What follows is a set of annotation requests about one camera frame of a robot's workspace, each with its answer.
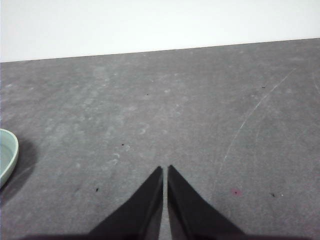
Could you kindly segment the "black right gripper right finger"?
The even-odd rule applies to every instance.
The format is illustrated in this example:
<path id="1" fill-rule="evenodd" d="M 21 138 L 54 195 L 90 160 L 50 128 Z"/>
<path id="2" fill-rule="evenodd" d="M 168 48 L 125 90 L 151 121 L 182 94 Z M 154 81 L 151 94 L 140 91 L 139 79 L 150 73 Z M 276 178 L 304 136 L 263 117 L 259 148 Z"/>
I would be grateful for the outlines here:
<path id="1" fill-rule="evenodd" d="M 168 205 L 188 240 L 245 240 L 246 234 L 207 203 L 173 166 L 167 172 Z"/>

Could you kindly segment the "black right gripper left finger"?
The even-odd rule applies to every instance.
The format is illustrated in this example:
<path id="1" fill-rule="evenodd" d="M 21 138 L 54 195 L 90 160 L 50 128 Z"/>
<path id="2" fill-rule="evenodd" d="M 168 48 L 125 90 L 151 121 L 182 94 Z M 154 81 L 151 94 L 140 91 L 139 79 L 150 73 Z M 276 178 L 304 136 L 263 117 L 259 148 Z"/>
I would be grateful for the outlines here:
<path id="1" fill-rule="evenodd" d="M 92 240 L 157 240 L 163 209 L 163 169 L 158 166 L 134 194 L 100 222 Z"/>

